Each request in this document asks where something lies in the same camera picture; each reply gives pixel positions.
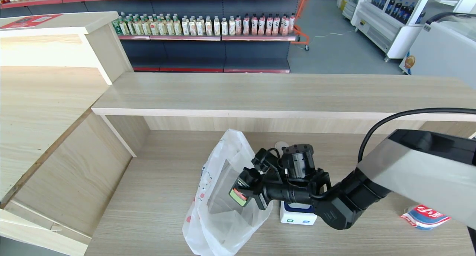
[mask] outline white freezer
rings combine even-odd
[[[411,75],[458,77],[476,89],[476,15],[447,12],[429,19],[400,68]]]

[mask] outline wooden countertop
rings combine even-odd
[[[404,75],[125,73],[94,104],[99,115],[381,119],[427,107],[474,107],[454,78]],[[476,121],[426,114],[405,120]]]
[[[192,255],[182,225],[197,190],[201,167],[222,132],[152,131],[131,161],[85,256]],[[314,146],[316,166],[332,183],[355,168],[360,134],[245,133],[255,151],[277,141]],[[383,135],[372,137],[368,151]],[[281,224],[277,205],[237,255],[474,255],[466,227],[449,221],[421,231],[401,219],[413,202],[391,193],[369,207],[349,230],[320,219],[313,226]]]
[[[38,35],[74,35],[89,34],[99,27],[118,18],[117,12],[78,12],[64,13],[59,17],[43,22],[34,27],[0,29],[0,38]],[[0,27],[15,22],[22,17],[0,19]]]
[[[1,75],[0,199],[106,91],[94,68],[7,67]]]

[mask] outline small white box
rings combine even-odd
[[[318,216],[314,214],[313,206],[298,203],[286,204],[284,201],[281,201],[279,216],[281,217],[281,222],[284,224],[302,225],[313,225],[318,218]]]

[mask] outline plastic bag with print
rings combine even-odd
[[[255,200],[242,207],[228,194],[243,167],[253,167],[254,156],[245,135],[231,129],[211,152],[182,228],[196,255],[236,254],[269,217],[272,203],[266,210],[258,209]]]

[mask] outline wooden cabinet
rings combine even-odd
[[[0,32],[2,236],[84,254],[132,157],[90,110],[132,71],[117,16],[63,14]]]
[[[458,80],[433,77],[126,73],[92,109],[111,122],[144,116],[150,132],[133,131],[145,142],[134,149],[85,255],[192,255],[182,234],[185,214],[201,168],[228,128],[245,132],[255,151],[278,141],[312,144],[316,166],[334,184],[355,169],[363,134],[378,120],[415,108],[471,107],[474,99],[476,92]],[[119,135],[132,128],[113,127]],[[366,152],[397,128],[469,137],[476,120],[460,114],[402,117],[381,127]],[[132,144],[128,135],[124,143]],[[344,231],[319,218],[312,227],[281,224],[275,204],[238,255],[474,254],[457,221],[431,233],[410,227],[399,215],[415,202],[396,193]]]

